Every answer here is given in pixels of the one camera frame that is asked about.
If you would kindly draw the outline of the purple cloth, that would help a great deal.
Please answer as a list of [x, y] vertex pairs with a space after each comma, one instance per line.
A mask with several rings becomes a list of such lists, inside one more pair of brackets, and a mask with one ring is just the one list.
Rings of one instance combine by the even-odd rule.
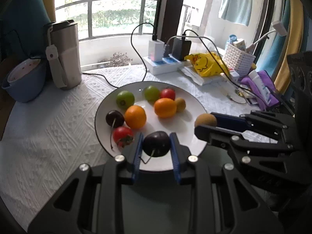
[[265, 70], [253, 70], [241, 80], [241, 84], [248, 86], [256, 95], [260, 110], [265, 111], [280, 103], [272, 94], [275, 91], [274, 83]]

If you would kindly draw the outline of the blue bowl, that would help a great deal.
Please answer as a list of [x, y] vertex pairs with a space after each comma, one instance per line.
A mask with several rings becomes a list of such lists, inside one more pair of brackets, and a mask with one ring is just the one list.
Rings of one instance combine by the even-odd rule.
[[8, 74], [3, 79], [1, 88], [4, 89], [15, 101], [27, 103], [35, 99], [43, 89], [47, 72], [47, 63], [41, 62], [36, 68], [25, 76], [10, 84]]

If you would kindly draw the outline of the potted plant on balcony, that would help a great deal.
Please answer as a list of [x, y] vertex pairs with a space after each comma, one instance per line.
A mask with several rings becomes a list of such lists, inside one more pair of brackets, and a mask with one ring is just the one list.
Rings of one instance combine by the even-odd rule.
[[132, 59], [127, 53], [115, 52], [109, 60], [108, 66], [118, 67], [118, 66], [129, 66], [131, 65]]

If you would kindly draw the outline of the white desk lamp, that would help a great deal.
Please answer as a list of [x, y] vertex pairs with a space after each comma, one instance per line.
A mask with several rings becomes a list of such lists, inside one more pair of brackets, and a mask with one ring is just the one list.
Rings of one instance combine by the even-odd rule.
[[271, 26], [273, 27], [273, 30], [265, 33], [263, 36], [261, 36], [258, 40], [254, 41], [252, 44], [250, 44], [247, 48], [247, 52], [251, 52], [251, 50], [261, 41], [266, 39], [268, 35], [272, 33], [277, 33], [280, 36], [286, 36], [287, 35], [287, 30], [285, 29], [284, 25], [282, 24], [281, 21], [274, 21], [271, 23]]

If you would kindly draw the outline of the large green lime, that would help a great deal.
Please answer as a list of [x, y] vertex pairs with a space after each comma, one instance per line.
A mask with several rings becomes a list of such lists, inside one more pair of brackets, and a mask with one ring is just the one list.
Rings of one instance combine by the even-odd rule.
[[130, 91], [123, 90], [116, 96], [116, 104], [120, 109], [128, 109], [134, 102], [135, 97]]

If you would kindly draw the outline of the black charger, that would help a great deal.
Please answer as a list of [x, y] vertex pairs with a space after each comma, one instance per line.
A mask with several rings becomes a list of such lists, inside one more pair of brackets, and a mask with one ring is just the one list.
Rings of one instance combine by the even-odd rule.
[[190, 48], [190, 40], [184, 37], [175, 38], [172, 47], [172, 56], [179, 61], [184, 61], [184, 58], [190, 53]]

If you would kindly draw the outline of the stainless steel tumbler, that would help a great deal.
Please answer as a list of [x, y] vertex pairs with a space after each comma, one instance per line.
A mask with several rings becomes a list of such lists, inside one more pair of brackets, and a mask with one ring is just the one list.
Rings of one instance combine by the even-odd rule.
[[46, 29], [45, 54], [57, 88], [69, 90], [82, 81], [78, 24], [74, 20], [51, 23]]

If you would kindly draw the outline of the yellow duck bag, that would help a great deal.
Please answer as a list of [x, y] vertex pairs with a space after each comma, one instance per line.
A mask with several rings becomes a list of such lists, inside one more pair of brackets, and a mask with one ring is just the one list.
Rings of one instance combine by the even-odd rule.
[[189, 54], [184, 59], [191, 62], [195, 72], [201, 77], [212, 77], [221, 73], [230, 75], [229, 69], [215, 52]]

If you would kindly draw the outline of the oval orange kumquat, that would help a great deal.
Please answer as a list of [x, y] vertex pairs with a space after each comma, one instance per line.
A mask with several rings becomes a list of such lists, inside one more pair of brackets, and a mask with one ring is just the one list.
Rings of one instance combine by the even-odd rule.
[[154, 112], [160, 118], [171, 118], [177, 112], [177, 104], [170, 98], [160, 98], [154, 103]]

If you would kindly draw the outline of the small green lime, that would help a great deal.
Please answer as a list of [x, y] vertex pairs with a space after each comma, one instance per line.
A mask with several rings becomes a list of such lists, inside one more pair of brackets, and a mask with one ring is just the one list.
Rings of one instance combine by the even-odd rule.
[[155, 102], [160, 98], [160, 90], [155, 86], [148, 86], [144, 89], [144, 97], [149, 102]]

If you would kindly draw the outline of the round orange kumquat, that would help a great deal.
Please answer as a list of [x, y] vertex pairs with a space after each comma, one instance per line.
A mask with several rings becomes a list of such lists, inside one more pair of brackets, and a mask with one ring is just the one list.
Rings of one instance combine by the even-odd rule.
[[145, 110], [141, 106], [132, 105], [126, 110], [124, 119], [131, 129], [140, 129], [146, 123]]

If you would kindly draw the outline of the dark cherry with stem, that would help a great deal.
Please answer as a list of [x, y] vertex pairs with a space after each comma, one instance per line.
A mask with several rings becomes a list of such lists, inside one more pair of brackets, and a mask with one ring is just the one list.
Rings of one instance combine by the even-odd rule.
[[106, 115], [106, 123], [111, 127], [110, 131], [110, 147], [113, 150], [112, 140], [113, 140], [113, 132], [114, 130], [120, 131], [120, 128], [123, 128], [124, 125], [124, 117], [117, 110], [111, 110]]

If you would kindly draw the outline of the small red cherry tomato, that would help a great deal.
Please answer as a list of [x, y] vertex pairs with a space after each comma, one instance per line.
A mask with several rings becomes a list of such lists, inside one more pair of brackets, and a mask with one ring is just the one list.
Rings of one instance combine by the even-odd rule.
[[112, 133], [113, 140], [118, 147], [124, 148], [125, 146], [131, 144], [134, 139], [133, 131], [124, 126], [115, 128]]

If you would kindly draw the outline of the white embossed tablecloth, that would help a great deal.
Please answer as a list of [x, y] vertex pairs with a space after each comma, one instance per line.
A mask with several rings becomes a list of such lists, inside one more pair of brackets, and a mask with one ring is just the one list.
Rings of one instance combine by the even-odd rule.
[[23, 230], [79, 164], [107, 161], [94, 129], [96, 110], [113, 86], [140, 80], [178, 86], [208, 112], [238, 116], [253, 109], [228, 82], [198, 86], [181, 72], [152, 75], [142, 66], [92, 70], [71, 90], [45, 86], [33, 101], [14, 105], [1, 140], [1, 197]]

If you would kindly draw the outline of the white tube bottle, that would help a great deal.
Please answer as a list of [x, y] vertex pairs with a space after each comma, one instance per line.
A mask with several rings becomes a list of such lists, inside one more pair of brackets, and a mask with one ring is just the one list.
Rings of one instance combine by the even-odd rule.
[[253, 70], [249, 73], [249, 78], [252, 81], [252, 86], [256, 89], [264, 100], [265, 104], [268, 105], [271, 101], [269, 89], [265, 86], [264, 82], [260, 78], [259, 74]]

